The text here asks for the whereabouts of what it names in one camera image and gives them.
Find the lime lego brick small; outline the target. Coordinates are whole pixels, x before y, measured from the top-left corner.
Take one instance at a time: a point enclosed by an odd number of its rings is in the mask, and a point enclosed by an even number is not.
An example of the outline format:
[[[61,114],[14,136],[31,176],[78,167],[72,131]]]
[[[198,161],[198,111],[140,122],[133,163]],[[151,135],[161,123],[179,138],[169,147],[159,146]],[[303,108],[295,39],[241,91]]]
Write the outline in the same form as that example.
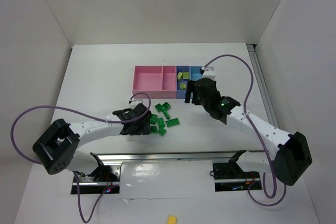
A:
[[[180,83],[179,87],[180,87],[181,90],[186,90],[187,89],[186,83]]]

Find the green lego long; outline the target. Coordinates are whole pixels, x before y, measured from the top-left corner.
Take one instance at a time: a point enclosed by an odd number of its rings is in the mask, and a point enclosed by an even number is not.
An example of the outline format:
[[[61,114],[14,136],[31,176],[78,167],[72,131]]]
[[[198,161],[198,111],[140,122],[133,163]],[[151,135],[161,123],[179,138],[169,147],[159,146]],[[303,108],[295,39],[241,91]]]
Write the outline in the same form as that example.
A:
[[[166,121],[167,127],[174,127],[180,125],[180,121],[178,118],[170,119]]]
[[[167,110],[166,110],[166,108],[164,106],[161,107],[161,111],[162,111],[163,115],[165,116],[165,118],[167,120],[169,120],[170,119],[170,115],[168,114],[168,112],[167,112]]]

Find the lime lego brick front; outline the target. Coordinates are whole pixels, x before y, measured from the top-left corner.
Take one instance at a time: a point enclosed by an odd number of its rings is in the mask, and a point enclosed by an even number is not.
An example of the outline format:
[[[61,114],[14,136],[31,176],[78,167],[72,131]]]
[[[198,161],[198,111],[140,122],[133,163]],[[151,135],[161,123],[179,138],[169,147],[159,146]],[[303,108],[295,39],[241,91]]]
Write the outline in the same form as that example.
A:
[[[182,79],[183,80],[189,80],[190,79],[190,73],[188,71],[182,72]]]

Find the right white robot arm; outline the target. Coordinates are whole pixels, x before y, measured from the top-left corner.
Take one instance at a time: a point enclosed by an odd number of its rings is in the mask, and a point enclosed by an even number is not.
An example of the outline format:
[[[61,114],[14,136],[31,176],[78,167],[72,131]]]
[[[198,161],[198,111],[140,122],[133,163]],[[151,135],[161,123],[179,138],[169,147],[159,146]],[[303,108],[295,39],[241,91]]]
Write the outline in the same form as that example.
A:
[[[201,105],[215,120],[231,126],[253,140],[263,140],[266,151],[238,151],[229,160],[232,173],[274,173],[287,186],[292,186],[312,164],[306,137],[300,132],[291,134],[274,127],[259,117],[244,111],[238,101],[220,94],[216,81],[201,78],[189,81],[185,103]]]

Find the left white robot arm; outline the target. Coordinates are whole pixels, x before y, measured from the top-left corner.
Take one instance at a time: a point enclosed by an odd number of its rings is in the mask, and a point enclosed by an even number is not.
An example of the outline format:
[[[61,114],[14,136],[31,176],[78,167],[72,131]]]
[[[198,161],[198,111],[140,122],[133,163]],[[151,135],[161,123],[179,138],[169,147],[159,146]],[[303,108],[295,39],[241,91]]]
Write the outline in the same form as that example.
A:
[[[151,115],[144,104],[138,103],[114,111],[102,121],[70,124],[58,119],[35,142],[33,151],[49,175],[69,170],[97,178],[105,169],[102,160],[78,148],[109,136],[149,135]]]

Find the small pink bin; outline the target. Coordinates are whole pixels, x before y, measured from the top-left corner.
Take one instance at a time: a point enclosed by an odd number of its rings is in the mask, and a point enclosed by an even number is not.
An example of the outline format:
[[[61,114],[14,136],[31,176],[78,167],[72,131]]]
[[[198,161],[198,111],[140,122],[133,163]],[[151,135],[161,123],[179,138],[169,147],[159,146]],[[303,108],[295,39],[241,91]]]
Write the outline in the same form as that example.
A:
[[[163,66],[162,98],[176,98],[176,66]]]

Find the large pink bin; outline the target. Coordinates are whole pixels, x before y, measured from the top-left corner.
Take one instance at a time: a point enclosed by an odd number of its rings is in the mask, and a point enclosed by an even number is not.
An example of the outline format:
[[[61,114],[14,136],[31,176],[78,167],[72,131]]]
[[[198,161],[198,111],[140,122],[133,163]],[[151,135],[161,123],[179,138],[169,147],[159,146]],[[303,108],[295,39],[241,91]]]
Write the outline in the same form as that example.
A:
[[[162,98],[163,67],[135,66],[132,92],[143,92],[153,99]]]

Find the yellow lego brick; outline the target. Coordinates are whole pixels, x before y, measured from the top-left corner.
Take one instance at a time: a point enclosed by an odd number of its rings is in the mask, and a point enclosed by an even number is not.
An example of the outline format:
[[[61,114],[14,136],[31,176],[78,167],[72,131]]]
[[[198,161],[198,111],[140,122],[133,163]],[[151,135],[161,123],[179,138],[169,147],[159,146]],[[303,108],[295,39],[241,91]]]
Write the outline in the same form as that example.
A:
[[[177,224],[177,217],[169,215],[168,220],[167,220],[167,224]]]

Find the aluminium rail right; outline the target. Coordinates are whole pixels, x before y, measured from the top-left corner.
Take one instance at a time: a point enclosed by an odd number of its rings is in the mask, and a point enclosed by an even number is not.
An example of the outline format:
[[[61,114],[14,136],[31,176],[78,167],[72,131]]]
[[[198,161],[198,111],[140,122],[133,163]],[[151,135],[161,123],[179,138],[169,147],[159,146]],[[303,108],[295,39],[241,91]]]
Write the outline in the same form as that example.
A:
[[[268,121],[275,127],[278,127],[278,120],[276,118],[275,115],[275,111],[274,108],[272,106],[272,102],[271,102],[271,98],[267,89],[267,85],[265,82],[265,78],[261,69],[261,65],[259,62],[259,59],[257,57],[257,53],[256,53],[256,45],[253,44],[247,44],[247,51],[249,53],[250,56],[250,60],[251,60],[251,64],[253,66],[253,70],[256,76],[256,80],[259,86],[259,90],[260,90],[260,94],[261,94],[261,98],[263,101],[263,104],[265,106],[265,110],[266,110],[266,114],[267,114],[267,118]]]

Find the aluminium rail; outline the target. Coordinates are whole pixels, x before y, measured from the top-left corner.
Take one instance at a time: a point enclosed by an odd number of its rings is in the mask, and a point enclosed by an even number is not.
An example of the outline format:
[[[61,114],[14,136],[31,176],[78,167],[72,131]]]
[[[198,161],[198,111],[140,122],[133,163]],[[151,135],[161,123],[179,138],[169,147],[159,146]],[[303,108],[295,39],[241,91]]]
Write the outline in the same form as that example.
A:
[[[267,114],[267,118],[268,121],[275,127],[278,127],[278,120],[276,118],[275,115],[275,111],[274,108],[272,106],[272,102],[271,102],[271,98],[267,89],[267,85],[265,82],[265,78],[261,69],[261,65],[259,62],[259,59],[257,57],[257,53],[256,53],[256,45],[253,44],[247,44],[247,51],[249,53],[250,56],[250,60],[251,60],[251,64],[253,66],[253,70],[256,76],[256,80],[259,86],[259,90],[260,90],[260,94],[261,94],[261,98],[263,101],[263,104],[265,106],[265,110],[266,110],[266,114]]]
[[[131,162],[131,161],[191,161],[197,159],[225,159],[233,152],[188,152],[188,153],[144,153],[144,154],[98,154],[103,162]]]

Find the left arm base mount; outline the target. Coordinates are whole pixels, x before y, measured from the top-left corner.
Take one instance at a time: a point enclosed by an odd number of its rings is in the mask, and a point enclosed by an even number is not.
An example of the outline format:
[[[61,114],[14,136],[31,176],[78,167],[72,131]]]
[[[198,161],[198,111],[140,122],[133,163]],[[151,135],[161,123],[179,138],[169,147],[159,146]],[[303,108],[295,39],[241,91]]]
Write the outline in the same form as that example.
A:
[[[97,154],[76,151],[67,169],[74,172],[71,193],[118,194],[121,163],[104,163]]]

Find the aluminium rail front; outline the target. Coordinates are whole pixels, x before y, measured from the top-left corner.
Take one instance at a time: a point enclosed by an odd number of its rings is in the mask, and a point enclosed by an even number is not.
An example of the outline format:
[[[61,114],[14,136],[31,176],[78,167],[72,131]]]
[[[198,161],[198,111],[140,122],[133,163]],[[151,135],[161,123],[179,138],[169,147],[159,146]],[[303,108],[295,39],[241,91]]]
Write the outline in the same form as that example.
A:
[[[144,154],[98,154],[103,162],[131,162],[131,161],[191,161],[197,159],[225,159],[233,152],[188,152],[188,153],[144,153]]]

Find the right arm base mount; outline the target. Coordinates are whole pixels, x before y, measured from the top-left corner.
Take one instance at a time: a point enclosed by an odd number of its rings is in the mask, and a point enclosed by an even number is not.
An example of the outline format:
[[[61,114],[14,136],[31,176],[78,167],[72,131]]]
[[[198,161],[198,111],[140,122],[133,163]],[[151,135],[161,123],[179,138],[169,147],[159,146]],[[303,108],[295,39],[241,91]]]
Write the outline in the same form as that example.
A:
[[[214,178],[215,191],[243,191],[261,190],[262,185],[258,172],[243,172],[237,165],[238,158],[246,151],[238,151],[229,161],[213,163],[213,169],[209,175]]]

